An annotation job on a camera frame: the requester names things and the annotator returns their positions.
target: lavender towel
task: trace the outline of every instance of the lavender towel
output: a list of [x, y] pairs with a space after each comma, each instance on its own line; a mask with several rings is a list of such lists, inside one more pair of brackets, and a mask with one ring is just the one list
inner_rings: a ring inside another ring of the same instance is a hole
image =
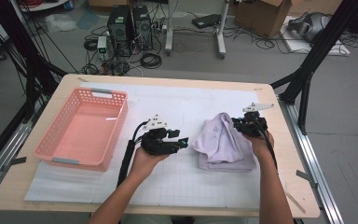
[[251, 172], [256, 167], [252, 143], [235, 130], [227, 113], [205, 120], [191, 147], [200, 153], [204, 170]]

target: wooden table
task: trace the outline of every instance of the wooden table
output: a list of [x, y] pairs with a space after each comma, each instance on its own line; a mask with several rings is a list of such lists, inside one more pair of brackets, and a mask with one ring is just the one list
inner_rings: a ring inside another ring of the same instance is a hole
[[[159, 85], [169, 87], [209, 88], [236, 91], [254, 91], [260, 102], [273, 103], [275, 106], [265, 110], [263, 115], [268, 121], [268, 129], [274, 134], [275, 154], [279, 162], [280, 173], [284, 176], [286, 195], [294, 217], [318, 217], [319, 206], [309, 181], [296, 175], [304, 172], [297, 154], [295, 143], [289, 132], [273, 89], [268, 84], [236, 83], [220, 81], [201, 81], [185, 79], [165, 79], [146, 77], [102, 77], [87, 75], [67, 75], [63, 78], [39, 121], [34, 126], [18, 158], [27, 157], [27, 162], [14, 165], [7, 172], [0, 185], [0, 210], [18, 211], [67, 211], [93, 212], [99, 206], [96, 203], [39, 203], [23, 200], [34, 178], [39, 159], [32, 152], [55, 115], [62, 107], [70, 91], [82, 82], [104, 82], [134, 85]], [[169, 207], [130, 205], [126, 213], [162, 214], [176, 216], [242, 216], [258, 217], [258, 210], [231, 208]]]

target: pink plastic basket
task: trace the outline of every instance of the pink plastic basket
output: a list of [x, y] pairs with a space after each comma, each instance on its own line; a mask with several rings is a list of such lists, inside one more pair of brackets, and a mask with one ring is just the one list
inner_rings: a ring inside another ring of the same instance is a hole
[[126, 92], [76, 88], [34, 155], [53, 165], [106, 171], [127, 111]]

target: white bracket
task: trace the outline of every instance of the white bracket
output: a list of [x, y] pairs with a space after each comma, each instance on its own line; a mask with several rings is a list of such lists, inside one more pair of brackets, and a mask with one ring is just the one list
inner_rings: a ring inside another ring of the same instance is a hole
[[144, 126], [144, 130], [148, 131], [165, 127], [167, 127], [167, 122], [165, 122], [165, 120], [163, 120], [158, 116], [158, 114], [156, 114], [155, 117], [153, 117], [146, 123], [146, 125]]
[[246, 106], [242, 111], [243, 112], [254, 112], [254, 111], [269, 109], [269, 108], [272, 108], [273, 106], [274, 106], [274, 104], [265, 105], [265, 104], [252, 103], [251, 105]]

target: gray floor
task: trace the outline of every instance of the gray floor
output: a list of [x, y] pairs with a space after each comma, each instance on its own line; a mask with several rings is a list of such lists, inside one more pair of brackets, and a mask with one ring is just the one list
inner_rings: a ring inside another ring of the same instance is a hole
[[[46, 13], [62, 12], [55, 10]], [[68, 14], [79, 21], [83, 13], [83, 9], [77, 8]], [[190, 19], [176, 19], [176, 22], [191, 26]], [[79, 69], [85, 63], [84, 36], [105, 23], [106, 19], [99, 19], [88, 30], [77, 29], [51, 34], [51, 37]], [[44, 35], [43, 38], [53, 63], [73, 71]], [[216, 53], [214, 36], [175, 33], [174, 52], [168, 57], [162, 51], [162, 66], [156, 70], [141, 68], [143, 76], [271, 83], [294, 72], [306, 57], [304, 54], [282, 54], [277, 48], [261, 49], [248, 35], [225, 40], [227, 56], [221, 60]], [[349, 47], [349, 50], [350, 57], [328, 56], [314, 75], [307, 131], [344, 222], [358, 223], [358, 48]], [[141, 73], [132, 69], [128, 75], [139, 77]], [[23, 102], [21, 84], [11, 61], [0, 61], [0, 132]], [[0, 223], [85, 223], [87, 216], [84, 213], [0, 211]], [[326, 223], [323, 216], [304, 221]]]

